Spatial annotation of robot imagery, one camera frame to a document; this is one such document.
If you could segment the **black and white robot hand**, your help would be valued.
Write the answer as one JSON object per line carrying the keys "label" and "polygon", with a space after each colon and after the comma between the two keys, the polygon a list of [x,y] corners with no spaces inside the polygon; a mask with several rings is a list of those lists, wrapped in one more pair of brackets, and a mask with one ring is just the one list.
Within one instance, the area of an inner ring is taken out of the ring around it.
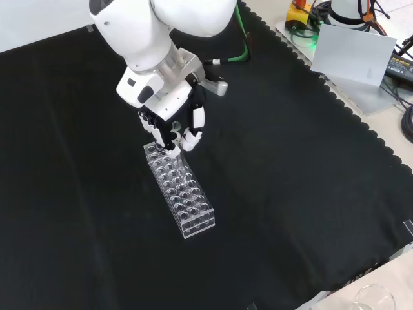
{"label": "black and white robot hand", "polygon": [[[197,97],[199,81],[190,73],[168,93],[158,74],[139,75],[127,68],[116,92],[119,97],[137,109],[143,128],[150,133],[170,158],[176,158],[182,150],[190,152],[199,143],[205,126],[204,99]],[[184,133],[172,128],[175,117],[188,110],[188,127]]]}

